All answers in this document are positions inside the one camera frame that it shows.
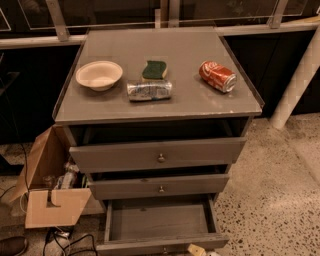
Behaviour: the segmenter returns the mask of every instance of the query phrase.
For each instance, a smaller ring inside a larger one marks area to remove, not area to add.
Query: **crushed soda can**
[[[237,75],[214,61],[205,61],[199,68],[199,75],[209,85],[223,93],[231,92],[237,82]]]
[[[167,80],[127,83],[131,101],[162,100],[171,98],[172,83]]]

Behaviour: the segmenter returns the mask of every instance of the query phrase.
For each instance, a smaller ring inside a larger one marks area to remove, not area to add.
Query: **white bowl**
[[[76,80],[94,91],[110,89],[122,76],[122,68],[111,61],[94,61],[78,69]]]

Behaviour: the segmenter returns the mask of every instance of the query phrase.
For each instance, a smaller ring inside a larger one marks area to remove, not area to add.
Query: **drawer knob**
[[[164,163],[166,161],[166,159],[164,158],[163,154],[161,153],[159,156],[158,156],[158,162],[159,163]]]
[[[164,188],[163,188],[163,186],[160,186],[160,188],[159,188],[159,193],[164,193],[165,191],[164,191]]]

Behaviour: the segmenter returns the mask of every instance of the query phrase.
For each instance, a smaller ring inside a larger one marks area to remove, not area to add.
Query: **sponge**
[[[167,75],[167,64],[164,61],[148,60],[142,72],[142,81],[162,80]]]

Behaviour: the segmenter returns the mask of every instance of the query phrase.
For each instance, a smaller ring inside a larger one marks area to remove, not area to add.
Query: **cardboard box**
[[[104,212],[89,188],[52,190],[51,202],[48,202],[43,177],[64,175],[63,165],[68,160],[69,148],[63,128],[56,125],[40,134],[33,143],[11,197],[13,201],[27,193],[28,184],[26,228],[72,226],[81,214]]]

